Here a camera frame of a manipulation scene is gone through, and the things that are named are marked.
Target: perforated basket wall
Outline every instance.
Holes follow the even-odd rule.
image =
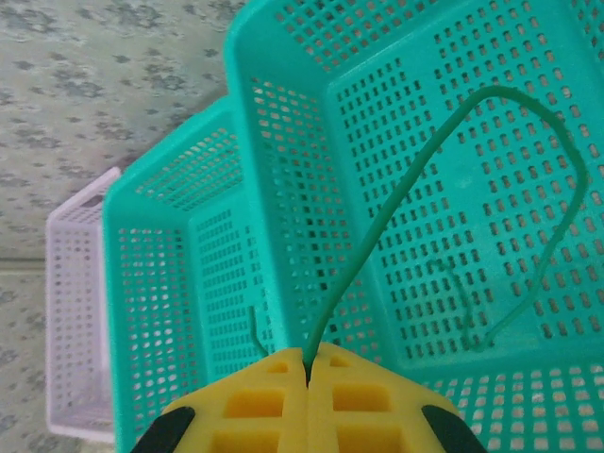
[[[46,222],[46,420],[51,432],[113,442],[101,208],[111,168]]]
[[[558,112],[591,184],[541,282],[576,186],[549,125],[475,108],[430,161],[344,296],[326,339],[448,394],[491,451],[602,449],[604,111],[601,3],[260,0],[226,46],[260,263],[287,342],[415,153],[471,91],[516,87]],[[442,259],[471,294],[472,341],[527,294],[482,353]]]
[[[169,402],[260,358],[249,307],[275,350],[239,152],[222,100],[137,160],[108,195],[119,452]]]

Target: yellow plastic part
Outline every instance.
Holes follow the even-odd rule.
[[[302,351],[287,349],[168,406],[195,417],[176,453],[440,453],[425,405],[442,396],[333,344],[321,344],[310,385]]]

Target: white plastic basket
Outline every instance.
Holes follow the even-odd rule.
[[[46,221],[46,421],[51,432],[113,436],[101,210],[113,167]]]

